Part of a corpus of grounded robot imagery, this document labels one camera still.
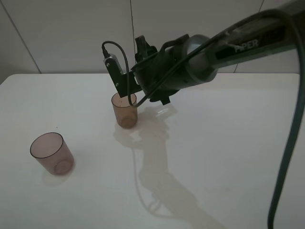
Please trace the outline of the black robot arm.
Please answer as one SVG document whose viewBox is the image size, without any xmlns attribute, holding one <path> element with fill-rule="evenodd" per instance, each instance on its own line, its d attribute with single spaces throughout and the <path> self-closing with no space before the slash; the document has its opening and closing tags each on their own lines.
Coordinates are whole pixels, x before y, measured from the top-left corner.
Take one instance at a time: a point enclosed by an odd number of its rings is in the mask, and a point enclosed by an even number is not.
<svg viewBox="0 0 305 229">
<path fill-rule="evenodd" d="M 179 90 L 214 79 L 218 69 L 296 48 L 288 25 L 272 10 L 252 15 L 213 38 L 184 35 L 145 56 L 148 44 L 136 40 L 138 60 L 132 67 L 152 102 L 167 103 Z"/>
</svg>

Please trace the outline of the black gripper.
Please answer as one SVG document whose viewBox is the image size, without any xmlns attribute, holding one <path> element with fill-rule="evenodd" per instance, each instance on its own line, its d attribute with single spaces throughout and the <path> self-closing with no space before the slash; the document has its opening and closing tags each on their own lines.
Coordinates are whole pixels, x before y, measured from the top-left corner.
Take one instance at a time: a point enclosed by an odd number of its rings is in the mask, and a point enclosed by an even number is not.
<svg viewBox="0 0 305 229">
<path fill-rule="evenodd" d="M 174 46 L 166 49 L 164 56 L 158 61 L 158 51 L 155 46 L 150 46 L 143 35 L 135 39 L 137 53 L 135 54 L 136 65 L 132 71 L 136 76 L 142 90 L 147 94 L 152 86 L 180 60 L 181 47 Z M 161 102 L 162 105 L 169 104 L 170 96 L 179 91 L 178 84 L 181 80 L 181 68 L 178 68 L 157 90 L 150 96 L 151 103 Z"/>
</svg>

